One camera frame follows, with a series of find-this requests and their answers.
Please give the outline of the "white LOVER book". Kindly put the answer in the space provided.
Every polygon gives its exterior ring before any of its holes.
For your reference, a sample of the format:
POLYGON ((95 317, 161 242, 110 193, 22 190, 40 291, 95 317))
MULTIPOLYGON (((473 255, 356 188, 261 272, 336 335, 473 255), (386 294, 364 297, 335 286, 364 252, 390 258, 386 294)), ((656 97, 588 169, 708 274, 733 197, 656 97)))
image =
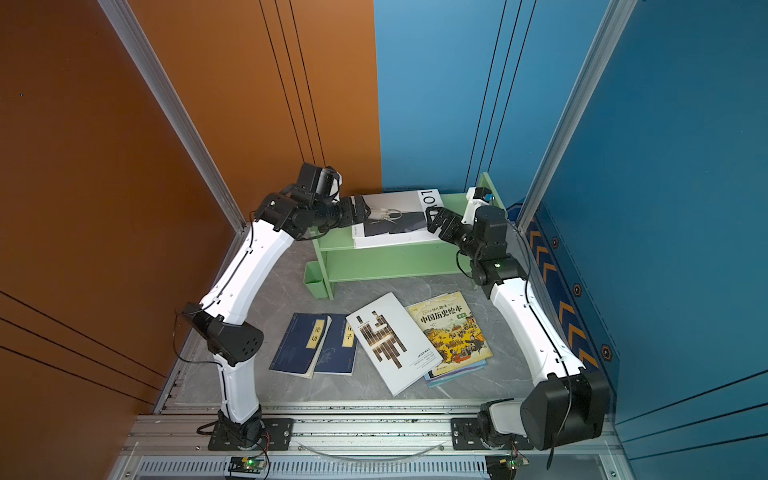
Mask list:
POLYGON ((427 230, 428 207, 443 207, 436 189, 364 195, 370 215, 352 227, 355 249, 411 245, 437 240, 427 230))

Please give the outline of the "white book brown bars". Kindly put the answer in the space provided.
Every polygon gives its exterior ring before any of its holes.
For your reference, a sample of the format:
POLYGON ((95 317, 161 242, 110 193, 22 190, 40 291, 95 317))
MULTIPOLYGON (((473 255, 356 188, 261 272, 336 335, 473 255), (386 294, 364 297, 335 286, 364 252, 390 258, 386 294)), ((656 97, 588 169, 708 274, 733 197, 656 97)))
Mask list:
POLYGON ((443 357, 393 293, 346 316, 376 371, 397 396, 438 367, 443 357))

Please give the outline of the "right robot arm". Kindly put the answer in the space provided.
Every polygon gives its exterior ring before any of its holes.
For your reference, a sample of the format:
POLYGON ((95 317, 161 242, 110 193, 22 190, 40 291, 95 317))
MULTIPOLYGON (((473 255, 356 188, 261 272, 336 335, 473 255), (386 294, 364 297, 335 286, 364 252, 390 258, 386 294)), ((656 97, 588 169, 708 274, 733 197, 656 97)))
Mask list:
POLYGON ((532 266, 508 251, 505 211, 481 206, 465 224, 449 209, 430 207, 427 228, 469 258, 474 283, 506 321, 531 373, 533 389, 524 400, 481 407, 481 438, 498 446, 522 436, 537 450, 553 450, 599 437, 610 403, 608 380, 586 369, 539 306, 529 283, 532 266))

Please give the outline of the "green desktop shelf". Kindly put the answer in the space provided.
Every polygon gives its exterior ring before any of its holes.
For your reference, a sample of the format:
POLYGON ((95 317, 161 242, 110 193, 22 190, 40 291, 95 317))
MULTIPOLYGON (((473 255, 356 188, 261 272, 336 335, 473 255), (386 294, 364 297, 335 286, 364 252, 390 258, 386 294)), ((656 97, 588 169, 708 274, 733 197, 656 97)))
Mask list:
MULTIPOLYGON (((483 173, 475 187, 489 188, 494 195, 494 206, 503 206, 488 174, 483 173)), ((467 192, 439 193, 443 207, 463 217, 467 192)), ((334 229, 313 242, 315 260, 320 262, 330 299, 339 283, 456 274, 461 268, 468 267, 466 259, 456 264, 454 255, 458 248, 438 237, 436 241, 426 243, 355 249, 353 226, 334 229)))

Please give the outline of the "green pen cup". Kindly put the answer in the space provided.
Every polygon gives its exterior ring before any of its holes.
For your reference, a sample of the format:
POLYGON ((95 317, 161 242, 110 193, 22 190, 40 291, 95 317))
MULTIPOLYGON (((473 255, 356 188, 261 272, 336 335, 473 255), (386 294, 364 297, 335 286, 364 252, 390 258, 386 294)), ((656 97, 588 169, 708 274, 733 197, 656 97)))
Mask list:
POLYGON ((319 261, 310 261, 306 264, 303 283, 315 299, 329 298, 325 277, 319 261))

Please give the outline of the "yellow Chinese history picture book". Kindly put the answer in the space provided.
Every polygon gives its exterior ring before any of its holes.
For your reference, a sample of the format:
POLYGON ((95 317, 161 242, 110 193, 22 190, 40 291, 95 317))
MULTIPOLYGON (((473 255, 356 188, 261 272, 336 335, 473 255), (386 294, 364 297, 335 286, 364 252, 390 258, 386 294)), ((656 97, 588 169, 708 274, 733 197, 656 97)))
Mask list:
POLYGON ((461 292, 443 294, 406 308, 442 357, 434 376, 451 372, 493 353, 461 292))

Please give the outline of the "dark blue book right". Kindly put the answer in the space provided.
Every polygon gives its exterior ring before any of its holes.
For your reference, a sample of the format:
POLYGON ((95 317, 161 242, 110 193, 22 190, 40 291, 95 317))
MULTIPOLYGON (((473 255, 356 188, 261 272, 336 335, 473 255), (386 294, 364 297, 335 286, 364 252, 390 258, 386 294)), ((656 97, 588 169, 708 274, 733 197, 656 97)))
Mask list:
POLYGON ((351 376, 355 367, 357 337, 344 314, 328 314, 327 318, 330 325, 314 372, 351 376))

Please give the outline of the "dark blue book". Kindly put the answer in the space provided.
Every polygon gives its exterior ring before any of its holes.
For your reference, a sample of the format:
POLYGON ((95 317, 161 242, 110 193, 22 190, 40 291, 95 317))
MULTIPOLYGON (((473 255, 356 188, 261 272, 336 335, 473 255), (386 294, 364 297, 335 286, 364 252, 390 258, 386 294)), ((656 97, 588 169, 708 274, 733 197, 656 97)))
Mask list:
POLYGON ((351 376, 355 367, 357 337, 344 314, 328 314, 327 318, 330 325, 314 372, 351 376))
POLYGON ((329 315, 295 313, 269 370, 311 379, 331 324, 329 315))

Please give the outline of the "dark blue book left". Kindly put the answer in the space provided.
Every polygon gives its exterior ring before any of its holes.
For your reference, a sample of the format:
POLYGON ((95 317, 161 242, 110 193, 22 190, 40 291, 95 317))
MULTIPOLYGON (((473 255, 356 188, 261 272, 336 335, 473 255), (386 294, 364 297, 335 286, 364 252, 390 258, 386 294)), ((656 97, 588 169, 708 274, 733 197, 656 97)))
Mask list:
POLYGON ((311 379, 331 324, 329 315, 295 313, 269 370, 311 379))

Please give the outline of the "light blue book underneath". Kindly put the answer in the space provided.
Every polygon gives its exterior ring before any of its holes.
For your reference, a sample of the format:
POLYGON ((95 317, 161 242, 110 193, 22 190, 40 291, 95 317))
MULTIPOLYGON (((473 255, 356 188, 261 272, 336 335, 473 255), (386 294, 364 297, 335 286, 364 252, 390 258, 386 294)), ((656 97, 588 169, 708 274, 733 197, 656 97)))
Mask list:
POLYGON ((424 375, 424 380, 429 388, 435 388, 444 383, 456 380, 465 375, 482 370, 486 366, 487 366, 487 361, 481 360, 471 365, 467 365, 467 366, 458 368, 456 370, 453 370, 451 372, 444 373, 437 376, 434 376, 431 372, 428 372, 427 374, 424 375))

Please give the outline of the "right circuit board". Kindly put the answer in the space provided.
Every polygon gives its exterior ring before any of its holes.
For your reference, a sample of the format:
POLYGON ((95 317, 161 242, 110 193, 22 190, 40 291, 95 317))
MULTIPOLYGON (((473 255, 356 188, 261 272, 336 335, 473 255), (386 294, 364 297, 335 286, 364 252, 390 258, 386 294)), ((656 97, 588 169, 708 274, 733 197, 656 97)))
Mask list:
POLYGON ((515 480, 530 461, 523 455, 491 455, 485 457, 486 472, 491 480, 515 480))

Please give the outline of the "circuit board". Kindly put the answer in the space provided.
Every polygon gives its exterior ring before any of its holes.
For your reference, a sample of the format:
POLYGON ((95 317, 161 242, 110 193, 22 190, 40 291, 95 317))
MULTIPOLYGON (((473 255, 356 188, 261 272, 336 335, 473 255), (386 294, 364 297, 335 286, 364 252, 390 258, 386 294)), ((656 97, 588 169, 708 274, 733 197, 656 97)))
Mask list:
POLYGON ((523 455, 491 455, 485 457, 486 472, 491 480, 515 480, 530 461, 523 455))
POLYGON ((232 456, 226 470, 230 479, 266 479, 270 473, 269 461, 264 457, 232 456))

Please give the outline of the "left circuit board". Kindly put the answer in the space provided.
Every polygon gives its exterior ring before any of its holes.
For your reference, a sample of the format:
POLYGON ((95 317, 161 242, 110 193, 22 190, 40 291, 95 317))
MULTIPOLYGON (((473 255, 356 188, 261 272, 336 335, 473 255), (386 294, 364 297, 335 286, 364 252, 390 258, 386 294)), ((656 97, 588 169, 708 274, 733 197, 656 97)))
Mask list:
POLYGON ((266 479, 270 473, 269 461, 264 457, 232 456, 226 470, 230 479, 266 479))

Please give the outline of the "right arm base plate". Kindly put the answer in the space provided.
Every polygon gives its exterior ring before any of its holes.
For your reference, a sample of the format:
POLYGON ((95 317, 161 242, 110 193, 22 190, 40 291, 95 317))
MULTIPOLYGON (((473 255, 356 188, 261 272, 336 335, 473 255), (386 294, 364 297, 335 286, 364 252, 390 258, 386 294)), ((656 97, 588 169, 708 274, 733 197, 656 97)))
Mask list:
POLYGON ((521 435, 501 434, 478 418, 452 418, 450 435, 454 450, 528 451, 533 446, 521 435))

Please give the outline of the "aluminium rail frame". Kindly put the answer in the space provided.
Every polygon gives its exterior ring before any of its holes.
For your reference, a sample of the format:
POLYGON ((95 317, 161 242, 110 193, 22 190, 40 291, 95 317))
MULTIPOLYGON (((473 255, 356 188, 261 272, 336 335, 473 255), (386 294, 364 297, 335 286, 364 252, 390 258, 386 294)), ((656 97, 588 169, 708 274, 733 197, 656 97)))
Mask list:
POLYGON ((592 440, 553 454, 454 450, 452 418, 476 418, 477 400, 286 402, 263 406, 263 418, 292 418, 289 449, 210 451, 213 407, 168 408, 137 418, 109 473, 111 479, 230 479, 232 456, 264 457, 266 479, 490 479, 485 457, 523 455, 516 479, 630 479, 610 424, 592 440))

